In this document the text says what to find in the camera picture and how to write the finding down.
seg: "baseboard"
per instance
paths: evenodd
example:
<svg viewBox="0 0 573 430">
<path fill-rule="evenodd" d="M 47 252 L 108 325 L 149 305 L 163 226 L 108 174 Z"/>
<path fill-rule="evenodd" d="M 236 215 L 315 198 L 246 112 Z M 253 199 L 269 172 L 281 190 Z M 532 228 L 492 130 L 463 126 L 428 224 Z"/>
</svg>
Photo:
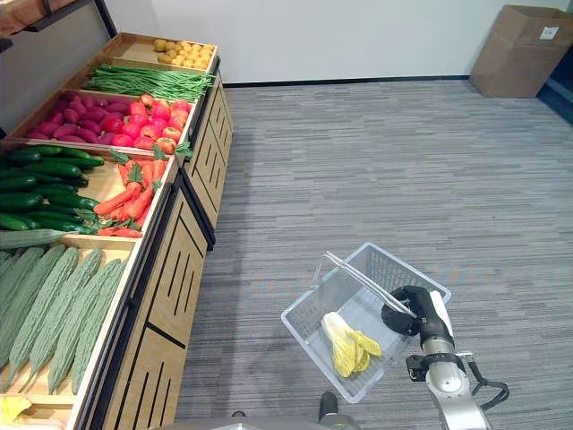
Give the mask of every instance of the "baseboard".
<svg viewBox="0 0 573 430">
<path fill-rule="evenodd" d="M 354 79 L 319 79 L 316 81 L 273 81 L 273 82 L 235 82 L 223 84 L 225 88 L 247 87 L 286 87 L 289 85 L 329 85 L 339 83 L 365 82 L 407 82 L 407 81 L 463 81 L 469 79 L 468 74 L 444 74 L 435 76 L 389 76 L 385 78 L 354 78 Z"/>
</svg>

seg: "black cable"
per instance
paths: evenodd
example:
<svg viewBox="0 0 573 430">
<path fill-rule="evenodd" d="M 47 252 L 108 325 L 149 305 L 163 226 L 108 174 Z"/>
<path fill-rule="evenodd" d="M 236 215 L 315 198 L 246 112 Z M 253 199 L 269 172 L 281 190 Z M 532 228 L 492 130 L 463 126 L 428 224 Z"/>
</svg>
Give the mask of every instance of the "black cable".
<svg viewBox="0 0 573 430">
<path fill-rule="evenodd" d="M 500 392 L 498 392 L 493 397 L 493 399 L 491 399 L 490 401 L 486 401 L 483 405 L 480 405 L 483 411 L 491 409 L 494 406 L 499 405 L 500 403 L 509 398 L 509 387 L 506 383 L 499 383 L 497 381 L 488 381 L 486 378 L 483 377 L 480 370 L 477 368 L 477 363 L 472 359 L 467 360 L 467 365 L 472 370 L 472 373 L 474 374 L 474 377 L 477 381 L 477 385 L 472 390 L 472 396 L 475 396 L 477 392 L 482 389 L 482 387 L 493 387 L 500 389 Z"/>
</svg>

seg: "yellow vegetable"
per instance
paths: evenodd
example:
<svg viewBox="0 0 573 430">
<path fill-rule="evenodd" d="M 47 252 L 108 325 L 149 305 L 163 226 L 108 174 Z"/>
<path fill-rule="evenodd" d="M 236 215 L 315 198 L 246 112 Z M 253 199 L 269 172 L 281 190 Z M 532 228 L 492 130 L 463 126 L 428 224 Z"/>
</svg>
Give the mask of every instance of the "yellow vegetable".
<svg viewBox="0 0 573 430">
<path fill-rule="evenodd" d="M 166 45 L 166 41 L 163 39 L 155 39 L 153 40 L 153 48 L 157 51 L 157 52 L 163 52 L 165 51 L 165 45 Z"/>
<path fill-rule="evenodd" d="M 322 329 L 332 343 L 332 363 L 337 372 L 347 378 L 353 372 L 362 372 L 370 364 L 370 354 L 382 354 L 376 340 L 361 331 L 353 330 L 336 312 L 322 317 Z"/>
</svg>

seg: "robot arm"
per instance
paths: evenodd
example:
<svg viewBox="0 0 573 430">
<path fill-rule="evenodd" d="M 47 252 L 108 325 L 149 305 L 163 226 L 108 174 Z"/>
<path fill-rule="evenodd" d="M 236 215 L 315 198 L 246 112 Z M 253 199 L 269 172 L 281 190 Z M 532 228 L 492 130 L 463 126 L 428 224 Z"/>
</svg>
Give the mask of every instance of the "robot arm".
<svg viewBox="0 0 573 430">
<path fill-rule="evenodd" d="M 406 365 L 412 381 L 426 382 L 440 413 L 442 427 L 445 430 L 491 430 L 483 411 L 504 401 L 509 396 L 508 386 L 488 382 L 479 373 L 471 353 L 456 352 L 453 330 L 440 293 L 408 285 L 392 292 L 392 296 L 408 306 L 417 318 L 384 306 L 382 320 L 400 334 L 420 335 L 423 356 L 408 357 Z M 478 380 L 474 391 L 461 357 L 468 361 Z M 484 385 L 500 388 L 501 392 L 480 407 L 473 396 Z"/>
</svg>

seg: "wooden cabinet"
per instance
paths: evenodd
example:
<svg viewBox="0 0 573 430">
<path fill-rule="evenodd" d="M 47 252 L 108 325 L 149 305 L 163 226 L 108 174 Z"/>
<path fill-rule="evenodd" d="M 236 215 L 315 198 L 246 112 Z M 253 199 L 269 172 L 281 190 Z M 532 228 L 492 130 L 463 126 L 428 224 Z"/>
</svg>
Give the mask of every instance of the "wooden cabinet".
<svg viewBox="0 0 573 430">
<path fill-rule="evenodd" d="M 175 417 L 207 242 L 179 188 L 166 215 L 103 428 L 148 428 Z"/>
<path fill-rule="evenodd" d="M 199 127 L 193 146 L 195 155 L 184 169 L 210 225 L 215 228 L 233 139 L 233 121 L 220 75 L 210 91 Z"/>
</svg>

